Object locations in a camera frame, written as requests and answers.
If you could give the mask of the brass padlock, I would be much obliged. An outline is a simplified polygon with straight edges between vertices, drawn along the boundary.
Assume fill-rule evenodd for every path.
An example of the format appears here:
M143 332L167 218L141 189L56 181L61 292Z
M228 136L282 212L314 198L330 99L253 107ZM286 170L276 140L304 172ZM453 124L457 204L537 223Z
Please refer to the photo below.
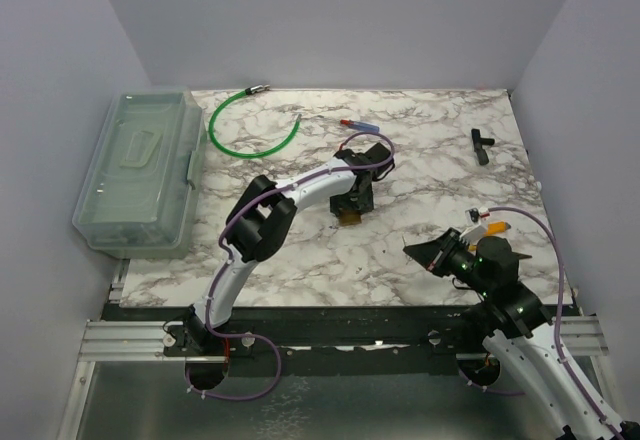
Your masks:
M362 216L359 212L345 211L340 213L338 220L341 226L355 226L362 223Z

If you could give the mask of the green cable lock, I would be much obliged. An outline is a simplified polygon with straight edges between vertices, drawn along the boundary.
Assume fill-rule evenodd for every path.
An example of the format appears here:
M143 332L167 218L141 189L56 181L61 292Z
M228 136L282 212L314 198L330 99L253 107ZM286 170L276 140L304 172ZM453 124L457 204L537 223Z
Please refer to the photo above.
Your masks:
M222 154L254 160L281 152L296 137L300 116L274 111L268 104L274 94L269 84L247 87L229 95L213 109L206 131Z

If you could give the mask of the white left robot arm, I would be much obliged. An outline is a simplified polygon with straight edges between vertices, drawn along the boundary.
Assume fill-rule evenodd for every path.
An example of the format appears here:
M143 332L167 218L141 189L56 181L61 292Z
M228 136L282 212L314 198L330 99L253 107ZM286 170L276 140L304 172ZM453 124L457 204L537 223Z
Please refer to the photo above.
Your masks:
M284 245L291 225L305 209L327 201L340 223L358 221L374 210L373 184L395 167L394 145L385 136L364 152L341 145L325 164L288 180L254 178L226 219L218 246L226 259L203 296L183 320L188 344L201 355L214 353L220 326L248 277Z

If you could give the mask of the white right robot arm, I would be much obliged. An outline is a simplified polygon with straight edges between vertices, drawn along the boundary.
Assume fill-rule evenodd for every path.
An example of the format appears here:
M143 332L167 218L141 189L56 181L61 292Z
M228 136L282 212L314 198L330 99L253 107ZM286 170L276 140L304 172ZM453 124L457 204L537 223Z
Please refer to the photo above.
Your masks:
M559 338L555 318L520 281L519 256L506 239L484 237L471 250L459 231L448 229L404 252L432 275L452 276L481 296L464 314L462 344L494 356L557 438L638 438L638 423L598 393Z

